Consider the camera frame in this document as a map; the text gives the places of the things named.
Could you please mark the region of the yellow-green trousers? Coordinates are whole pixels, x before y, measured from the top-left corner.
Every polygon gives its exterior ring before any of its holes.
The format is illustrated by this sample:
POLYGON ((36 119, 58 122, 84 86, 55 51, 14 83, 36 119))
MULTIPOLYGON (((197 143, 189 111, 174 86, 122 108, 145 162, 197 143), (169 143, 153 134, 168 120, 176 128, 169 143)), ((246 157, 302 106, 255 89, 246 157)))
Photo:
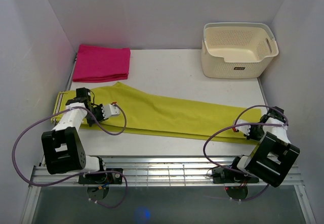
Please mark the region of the yellow-green trousers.
POLYGON ((234 123, 243 108, 148 94, 121 82, 92 89, 95 104, 116 102, 123 114, 82 128, 109 132, 207 140, 234 123))

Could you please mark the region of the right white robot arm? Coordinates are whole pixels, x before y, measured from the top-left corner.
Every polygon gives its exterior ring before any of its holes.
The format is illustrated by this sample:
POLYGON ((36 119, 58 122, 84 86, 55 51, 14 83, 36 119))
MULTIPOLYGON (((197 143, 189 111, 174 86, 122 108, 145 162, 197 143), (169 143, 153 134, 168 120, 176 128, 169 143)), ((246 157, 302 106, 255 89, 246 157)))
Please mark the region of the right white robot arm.
POLYGON ((234 132, 243 133, 248 140, 257 141, 257 145, 250 155, 237 157, 228 170, 230 179, 241 182, 250 175, 273 187, 281 185, 300 154, 300 149, 288 139, 284 110, 269 107, 257 124, 251 125, 239 118, 234 124, 234 132))

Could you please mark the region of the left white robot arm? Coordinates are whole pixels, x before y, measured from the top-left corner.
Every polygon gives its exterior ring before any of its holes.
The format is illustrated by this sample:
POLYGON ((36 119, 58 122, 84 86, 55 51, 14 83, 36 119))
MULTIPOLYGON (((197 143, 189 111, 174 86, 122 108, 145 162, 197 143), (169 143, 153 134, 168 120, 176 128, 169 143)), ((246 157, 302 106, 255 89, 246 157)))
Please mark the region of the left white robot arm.
POLYGON ((78 135, 84 119, 91 126, 111 116, 119 115, 119 109, 112 104, 96 105, 91 102, 91 91, 78 88, 76 97, 66 103, 68 112, 59 123, 42 134, 42 146, 47 170, 50 174, 67 172, 90 172, 90 178, 96 183, 107 179, 107 170, 103 168, 99 157, 86 155, 78 135))

